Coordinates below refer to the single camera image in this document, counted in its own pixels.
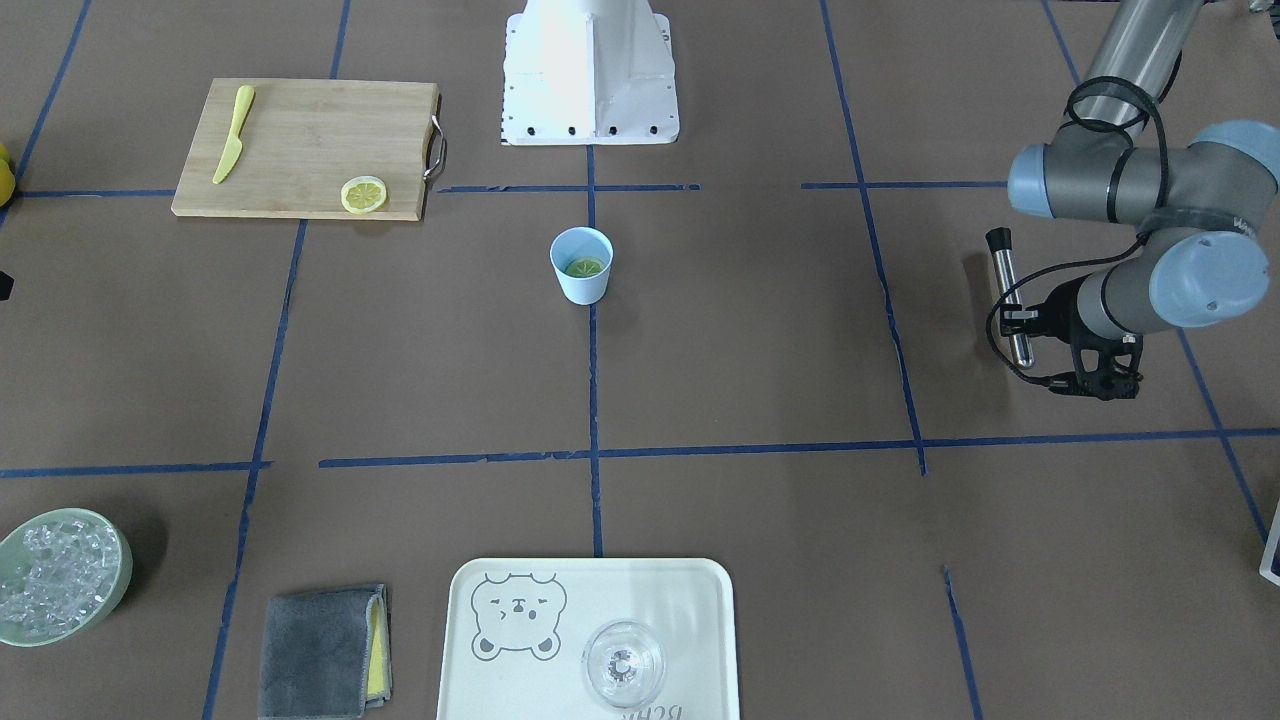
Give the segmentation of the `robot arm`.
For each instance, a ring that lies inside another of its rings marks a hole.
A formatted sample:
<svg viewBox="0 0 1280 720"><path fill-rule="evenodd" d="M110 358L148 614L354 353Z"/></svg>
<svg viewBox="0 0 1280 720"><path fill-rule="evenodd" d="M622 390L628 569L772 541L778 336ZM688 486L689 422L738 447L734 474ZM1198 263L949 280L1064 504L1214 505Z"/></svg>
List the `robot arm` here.
<svg viewBox="0 0 1280 720"><path fill-rule="evenodd" d="M1134 398L1148 334L1247 314L1268 292L1258 229L1277 197L1277 129L1226 120L1171 149L1160 105L1201 13L1198 1L1124 1L1052 142L1023 149L1011 206L1053 219L1130 225L1134 243L1027 306L1009 270L1011 234L986 236L1001 282L984 331L1012 342L1004 365L1056 395Z"/></svg>

